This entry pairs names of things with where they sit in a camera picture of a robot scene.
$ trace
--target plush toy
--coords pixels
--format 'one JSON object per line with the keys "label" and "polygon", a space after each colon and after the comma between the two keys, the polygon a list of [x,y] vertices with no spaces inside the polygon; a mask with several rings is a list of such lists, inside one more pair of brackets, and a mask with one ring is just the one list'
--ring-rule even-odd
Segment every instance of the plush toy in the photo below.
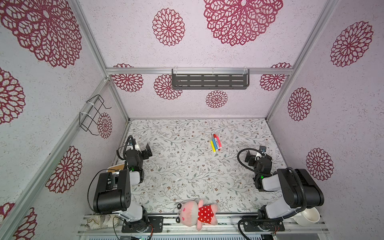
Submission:
{"label": "plush toy", "polygon": [[184,204],[178,204],[177,209],[180,210],[180,215],[176,218],[177,223],[192,227],[197,222],[198,231],[203,227],[203,222],[217,225],[215,214],[218,207],[216,204],[203,206],[203,200],[200,200],[198,204],[195,201],[188,201]]}

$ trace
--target marker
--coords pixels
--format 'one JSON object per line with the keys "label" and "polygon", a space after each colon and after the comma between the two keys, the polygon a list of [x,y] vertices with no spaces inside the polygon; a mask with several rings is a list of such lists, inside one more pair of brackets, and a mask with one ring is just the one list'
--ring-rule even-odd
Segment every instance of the marker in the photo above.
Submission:
{"label": "marker", "polygon": [[214,143],[214,146],[215,146],[215,149],[216,149],[216,151],[218,151],[218,148],[217,148],[217,145],[216,145],[216,142],[215,142],[215,140],[213,139],[213,140],[211,140],[211,141],[213,141],[213,143]]}
{"label": "marker", "polygon": [[211,140],[211,145],[212,145],[212,150],[213,150],[214,152],[216,152],[216,150],[215,150],[215,146],[214,146],[214,143],[212,142],[212,140]]}
{"label": "marker", "polygon": [[215,141],[217,141],[217,145],[219,148],[221,148],[221,142],[220,142],[220,139],[218,138],[218,136],[216,136],[216,134],[214,134],[214,138],[215,138]]}

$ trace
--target blue marker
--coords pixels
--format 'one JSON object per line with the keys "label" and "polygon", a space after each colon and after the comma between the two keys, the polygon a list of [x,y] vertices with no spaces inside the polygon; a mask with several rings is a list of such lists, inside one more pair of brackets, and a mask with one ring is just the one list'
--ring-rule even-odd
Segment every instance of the blue marker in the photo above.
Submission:
{"label": "blue marker", "polygon": [[216,149],[216,151],[217,151],[217,150],[218,150],[218,148],[217,148],[217,144],[216,144],[216,141],[215,141],[215,139],[213,139],[213,140],[212,140],[212,142],[214,143],[215,149]]}

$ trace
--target plush toy head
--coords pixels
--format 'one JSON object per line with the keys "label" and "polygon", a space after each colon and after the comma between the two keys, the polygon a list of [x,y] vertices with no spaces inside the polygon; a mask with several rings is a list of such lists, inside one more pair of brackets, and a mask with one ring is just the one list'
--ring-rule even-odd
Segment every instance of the plush toy head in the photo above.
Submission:
{"label": "plush toy head", "polygon": [[188,201],[184,204],[178,204],[177,209],[180,209],[180,215],[176,218],[177,223],[182,223],[188,227],[196,224],[199,214],[197,202]]}

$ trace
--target yellow marker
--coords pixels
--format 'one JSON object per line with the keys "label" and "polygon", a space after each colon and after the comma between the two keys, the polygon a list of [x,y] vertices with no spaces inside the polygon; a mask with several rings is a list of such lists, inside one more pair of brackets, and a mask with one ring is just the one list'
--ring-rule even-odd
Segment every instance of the yellow marker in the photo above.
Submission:
{"label": "yellow marker", "polygon": [[216,150],[215,150],[215,146],[214,146],[214,143],[212,142],[212,140],[211,140],[211,146],[212,146],[212,150],[213,150],[214,152],[216,152]]}

